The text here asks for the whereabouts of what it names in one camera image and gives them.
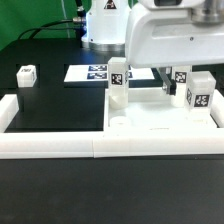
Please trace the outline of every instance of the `black surface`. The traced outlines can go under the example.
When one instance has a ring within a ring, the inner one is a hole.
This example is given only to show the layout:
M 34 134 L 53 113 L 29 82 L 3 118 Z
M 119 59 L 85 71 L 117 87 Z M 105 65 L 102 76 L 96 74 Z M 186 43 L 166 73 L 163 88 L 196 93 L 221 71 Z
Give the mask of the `black surface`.
M 110 57 L 72 40 L 10 44 L 0 52 L 0 96 L 17 93 L 22 109 L 8 131 L 100 130 L 104 87 L 65 88 L 63 69 Z M 35 88 L 17 88 L 23 64 L 40 65 Z M 194 68 L 203 69 L 222 90 L 223 65 Z M 0 224 L 223 224 L 223 158 L 0 160 Z
M 222 224 L 223 160 L 0 161 L 0 223 Z
M 107 83 L 64 84 L 65 68 L 107 64 L 112 56 L 124 56 L 124 52 L 97 52 L 79 46 L 77 40 L 20 40 L 0 52 L 0 95 L 16 93 L 20 99 L 20 111 L 6 132 L 103 130 Z M 37 65 L 35 88 L 18 89 L 16 73 L 28 64 Z M 154 73 L 156 80 L 131 81 L 130 87 L 161 86 Z

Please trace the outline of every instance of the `small white cube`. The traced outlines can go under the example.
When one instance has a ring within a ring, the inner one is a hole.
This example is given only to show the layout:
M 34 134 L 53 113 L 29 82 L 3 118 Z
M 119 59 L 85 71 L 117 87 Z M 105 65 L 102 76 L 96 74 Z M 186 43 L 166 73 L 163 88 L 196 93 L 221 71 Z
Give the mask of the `small white cube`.
M 33 87 L 37 79 L 36 66 L 22 66 L 16 76 L 19 88 Z

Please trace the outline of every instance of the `white block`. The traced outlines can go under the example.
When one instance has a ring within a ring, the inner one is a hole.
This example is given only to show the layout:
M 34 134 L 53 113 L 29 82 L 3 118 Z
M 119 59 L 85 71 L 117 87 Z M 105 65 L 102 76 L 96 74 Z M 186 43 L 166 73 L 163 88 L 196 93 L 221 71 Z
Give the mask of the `white block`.
M 4 133 L 19 110 L 16 95 L 5 95 L 0 101 L 0 133 Z
M 128 64 L 126 58 L 112 57 L 108 61 L 110 106 L 122 109 L 128 106 Z
M 172 79 L 175 80 L 177 88 L 176 95 L 171 96 L 171 104 L 174 107 L 184 107 L 187 76 L 192 71 L 192 66 L 172 67 Z
M 37 79 L 36 67 L 34 65 L 22 66 L 16 76 L 19 88 L 33 87 Z

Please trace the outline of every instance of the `green wall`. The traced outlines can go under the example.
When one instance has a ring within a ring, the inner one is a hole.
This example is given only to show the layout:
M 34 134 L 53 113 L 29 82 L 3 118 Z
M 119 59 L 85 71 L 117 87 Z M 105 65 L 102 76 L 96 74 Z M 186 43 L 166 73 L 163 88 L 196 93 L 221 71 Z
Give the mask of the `green wall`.
M 67 18 L 76 16 L 75 0 L 64 0 Z M 91 0 L 83 0 L 86 10 Z M 61 0 L 0 0 L 0 50 L 23 31 L 64 18 Z M 38 38 L 67 37 L 66 31 L 42 31 Z

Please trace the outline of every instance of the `white platform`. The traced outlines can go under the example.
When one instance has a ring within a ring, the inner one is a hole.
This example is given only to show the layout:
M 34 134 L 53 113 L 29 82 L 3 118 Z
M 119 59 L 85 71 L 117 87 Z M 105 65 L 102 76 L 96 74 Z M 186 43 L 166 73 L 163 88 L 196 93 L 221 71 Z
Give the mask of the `white platform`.
M 170 130 L 170 129 L 205 129 L 216 128 L 217 125 L 211 117 L 208 121 L 193 122 L 187 119 L 184 108 L 171 105 L 171 96 L 161 88 L 136 88 L 129 89 L 128 107 L 114 110 L 109 106 L 109 92 L 105 96 L 104 130 L 116 131 L 132 129 L 133 131 Z M 111 119 L 124 118 L 115 122 L 115 128 L 110 125 Z
M 137 100 L 139 96 L 135 93 L 132 97 Z M 156 97 L 164 98 L 164 102 L 168 100 L 164 95 L 155 95 L 154 99 Z M 220 127 L 224 127 L 224 98 L 218 91 L 214 93 L 212 116 Z M 108 128 L 103 132 L 1 133 L 0 158 L 224 154 L 223 128 L 160 129 L 151 128 L 148 124 L 146 127 L 137 126 Z

